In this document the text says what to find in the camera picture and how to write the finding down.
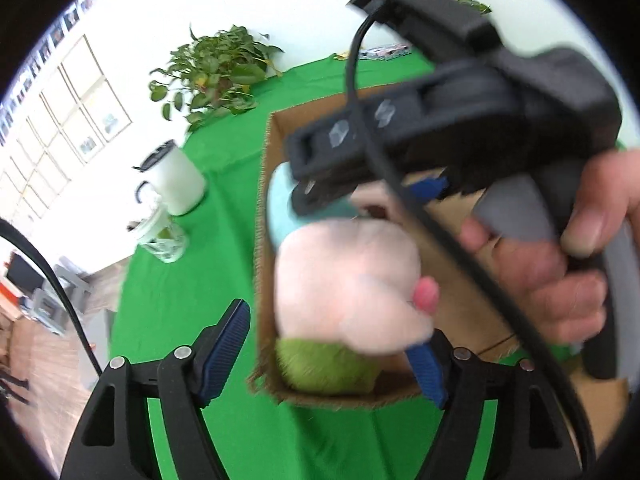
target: grey chair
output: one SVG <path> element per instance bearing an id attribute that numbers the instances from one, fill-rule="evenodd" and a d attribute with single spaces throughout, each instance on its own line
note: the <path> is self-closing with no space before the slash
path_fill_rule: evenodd
<path id="1" fill-rule="evenodd" d="M 78 317 L 82 320 L 86 299 L 93 291 L 91 285 L 60 265 L 55 265 L 53 271 L 65 289 Z M 44 282 L 42 288 L 34 290 L 31 304 L 27 304 L 26 309 L 30 317 L 41 322 L 51 332 L 58 335 L 65 333 L 69 316 L 48 281 Z"/>

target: light blue plush toy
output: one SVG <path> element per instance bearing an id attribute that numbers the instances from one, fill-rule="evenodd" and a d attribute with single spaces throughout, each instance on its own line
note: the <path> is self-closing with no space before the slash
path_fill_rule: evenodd
<path id="1" fill-rule="evenodd" d="M 274 251 L 278 250 L 284 238 L 311 222 L 327 218 L 354 218 L 360 214 L 345 196 L 311 215 L 298 216 L 291 205 L 291 193 L 296 184 L 288 162 L 280 164 L 271 175 L 267 195 L 267 229 Z"/>

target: human hand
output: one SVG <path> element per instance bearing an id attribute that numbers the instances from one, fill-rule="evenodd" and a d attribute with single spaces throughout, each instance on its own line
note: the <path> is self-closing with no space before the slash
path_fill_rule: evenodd
<path id="1" fill-rule="evenodd" d="M 607 152 L 584 168 L 570 222 L 560 244 L 502 238 L 493 258 L 497 277 L 520 300 L 530 320 L 551 342 L 584 341 L 604 326 L 607 282 L 598 270 L 567 273 L 565 254 L 583 258 L 604 247 L 625 216 L 640 244 L 640 150 Z M 460 243 L 475 253 L 492 234 L 474 218 L 462 225 Z"/>

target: green tablecloth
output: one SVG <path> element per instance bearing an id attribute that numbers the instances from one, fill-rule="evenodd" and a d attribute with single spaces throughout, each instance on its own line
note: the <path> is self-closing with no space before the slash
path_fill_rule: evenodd
<path id="1" fill-rule="evenodd" d="M 430 66 L 417 54 L 364 61 L 359 86 L 397 82 Z M 260 154 L 269 113 L 341 92 L 344 62 L 331 58 L 289 70 L 255 88 L 259 106 L 204 126 L 185 152 L 209 182 L 204 202 L 177 221 L 190 246 L 164 264 L 138 248 L 113 327 L 112 355 L 132 362 L 164 357 L 215 323 L 233 298 L 253 305 L 254 225 Z M 232 480 L 413 479 L 440 421 L 422 399 L 368 412 L 279 406 L 253 396 L 245 379 L 255 365 L 255 332 L 242 348 L 222 396 L 204 410 Z M 495 405 L 486 404 L 469 479 L 482 477 Z M 159 403 L 150 401 L 154 442 L 165 479 L 175 479 Z"/>

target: black cable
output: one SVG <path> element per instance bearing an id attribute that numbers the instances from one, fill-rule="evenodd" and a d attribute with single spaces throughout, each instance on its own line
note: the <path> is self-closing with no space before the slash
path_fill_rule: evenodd
<path id="1" fill-rule="evenodd" d="M 578 449 L 580 450 L 582 470 L 587 472 L 593 468 L 596 461 L 595 444 L 589 419 L 570 380 L 562 371 L 540 334 L 529 323 L 515 302 L 494 282 L 480 264 L 462 248 L 457 240 L 422 208 L 412 193 L 402 185 L 401 177 L 391 164 L 388 156 L 386 156 L 375 134 L 367 126 L 364 110 L 356 90 L 356 66 L 362 40 L 371 25 L 376 22 L 376 17 L 380 15 L 381 10 L 383 11 L 383 6 L 384 3 L 381 2 L 378 8 L 371 12 L 358 28 L 351 42 L 345 70 L 347 106 L 351 112 L 355 135 L 363 143 L 369 168 L 378 178 L 386 181 L 388 186 L 400 198 L 407 211 L 422 223 L 423 227 L 449 254 L 458 267 L 474 281 L 505 322 L 517 334 L 536 366 L 545 374 L 574 428 Z"/>
<path id="2" fill-rule="evenodd" d="M 20 251 L 24 253 L 24 255 L 30 259 L 36 267 L 38 267 L 44 277 L 49 280 L 49 283 L 55 290 L 56 294 L 60 298 L 62 305 L 65 307 L 66 312 L 69 314 L 69 318 L 71 319 L 71 323 L 80 338 L 80 343 L 82 348 L 86 352 L 87 357 L 89 358 L 90 363 L 94 367 L 95 372 L 100 376 L 102 374 L 102 368 L 100 368 L 100 363 L 98 359 L 95 357 L 94 352 L 91 350 L 91 346 L 89 345 L 89 341 L 86 338 L 86 334 L 82 329 L 82 325 L 80 324 L 80 320 L 78 319 L 78 314 L 76 314 L 75 309 L 71 305 L 69 298 L 66 296 L 65 289 L 62 288 L 60 282 L 58 281 L 58 277 L 56 276 L 53 269 L 51 269 L 50 265 L 44 259 L 44 256 L 38 252 L 38 250 L 30 243 L 30 241 L 25 238 L 18 229 L 9 224 L 5 219 L 0 218 L 0 237 L 7 240 L 9 243 L 16 246 Z"/>

